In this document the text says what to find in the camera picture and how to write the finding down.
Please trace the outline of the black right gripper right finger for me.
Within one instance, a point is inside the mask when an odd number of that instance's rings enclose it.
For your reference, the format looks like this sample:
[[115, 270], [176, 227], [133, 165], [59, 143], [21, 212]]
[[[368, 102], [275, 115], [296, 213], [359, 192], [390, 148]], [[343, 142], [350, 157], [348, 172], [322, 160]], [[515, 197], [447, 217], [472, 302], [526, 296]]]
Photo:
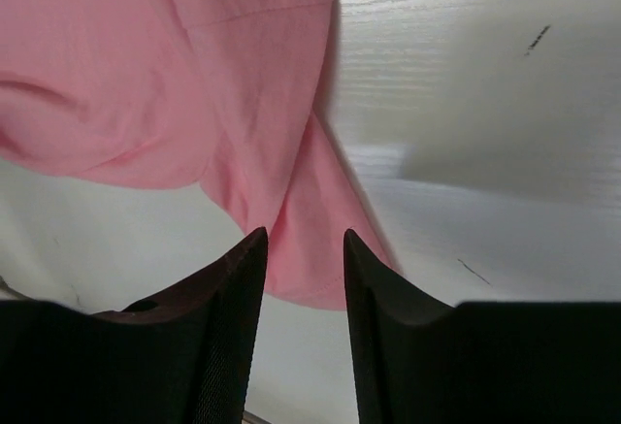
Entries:
[[353, 231], [344, 287], [363, 423], [616, 423], [620, 307], [449, 306], [384, 265]]

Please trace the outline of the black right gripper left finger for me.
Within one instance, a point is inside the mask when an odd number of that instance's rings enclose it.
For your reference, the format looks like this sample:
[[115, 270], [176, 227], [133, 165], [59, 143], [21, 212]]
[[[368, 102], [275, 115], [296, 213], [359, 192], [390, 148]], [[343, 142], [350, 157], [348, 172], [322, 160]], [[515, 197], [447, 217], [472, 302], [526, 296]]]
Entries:
[[121, 311], [1, 305], [5, 423], [239, 423], [268, 235]]

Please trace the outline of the light pink t-shirt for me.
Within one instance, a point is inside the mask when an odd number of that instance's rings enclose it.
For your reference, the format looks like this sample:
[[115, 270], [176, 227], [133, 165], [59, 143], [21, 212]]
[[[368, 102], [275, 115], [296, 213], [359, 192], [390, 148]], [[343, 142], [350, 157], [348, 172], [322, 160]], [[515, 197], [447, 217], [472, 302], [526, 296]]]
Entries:
[[343, 310], [343, 235], [384, 249], [314, 108], [333, 0], [1, 0], [1, 155], [199, 184], [269, 235], [266, 291]]

